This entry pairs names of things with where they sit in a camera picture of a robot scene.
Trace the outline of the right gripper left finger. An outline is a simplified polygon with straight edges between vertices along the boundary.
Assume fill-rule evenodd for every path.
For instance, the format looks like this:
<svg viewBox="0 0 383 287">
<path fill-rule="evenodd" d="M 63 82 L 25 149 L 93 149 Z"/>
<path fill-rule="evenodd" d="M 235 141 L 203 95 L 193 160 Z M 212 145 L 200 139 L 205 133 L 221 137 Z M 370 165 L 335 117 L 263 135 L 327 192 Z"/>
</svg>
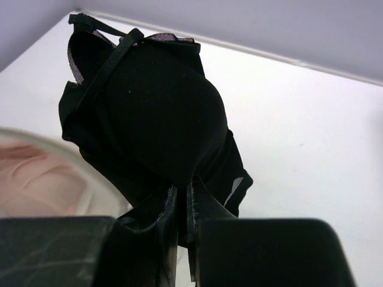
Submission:
<svg viewBox="0 0 383 287">
<path fill-rule="evenodd" d="M 2 286 L 174 286 L 177 189 L 119 218 L 1 220 Z"/>
</svg>

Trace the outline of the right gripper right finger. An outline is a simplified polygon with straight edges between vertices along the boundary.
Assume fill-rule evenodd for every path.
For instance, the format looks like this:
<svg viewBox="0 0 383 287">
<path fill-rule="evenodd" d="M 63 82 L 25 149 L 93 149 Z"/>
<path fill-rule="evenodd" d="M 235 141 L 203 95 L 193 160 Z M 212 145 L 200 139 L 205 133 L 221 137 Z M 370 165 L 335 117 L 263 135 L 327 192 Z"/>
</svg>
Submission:
<svg viewBox="0 0 383 287">
<path fill-rule="evenodd" d="M 186 216 L 196 286 L 355 286 L 338 235 L 325 221 L 239 219 L 195 183 L 186 187 Z"/>
</svg>

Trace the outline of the pink bra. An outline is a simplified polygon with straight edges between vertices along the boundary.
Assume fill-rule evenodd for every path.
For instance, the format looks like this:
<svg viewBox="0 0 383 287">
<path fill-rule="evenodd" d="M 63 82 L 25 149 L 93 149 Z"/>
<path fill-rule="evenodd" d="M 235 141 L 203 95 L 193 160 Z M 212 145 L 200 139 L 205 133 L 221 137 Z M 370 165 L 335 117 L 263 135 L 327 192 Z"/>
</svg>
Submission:
<svg viewBox="0 0 383 287">
<path fill-rule="evenodd" d="M 23 142 L 1 145 L 1 217 L 73 216 L 87 181 L 62 157 Z"/>
</svg>

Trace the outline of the black bra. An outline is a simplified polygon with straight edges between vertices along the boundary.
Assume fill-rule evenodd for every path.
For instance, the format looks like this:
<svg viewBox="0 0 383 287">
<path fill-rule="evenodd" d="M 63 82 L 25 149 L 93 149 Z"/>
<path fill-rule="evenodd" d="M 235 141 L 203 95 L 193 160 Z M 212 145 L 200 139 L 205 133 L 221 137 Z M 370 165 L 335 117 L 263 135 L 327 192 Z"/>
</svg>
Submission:
<svg viewBox="0 0 383 287">
<path fill-rule="evenodd" d="M 172 33 L 120 32 L 71 14 L 75 80 L 59 102 L 64 140 L 137 206 L 162 185 L 209 192 L 230 213 L 253 181 L 200 44 Z"/>
</svg>

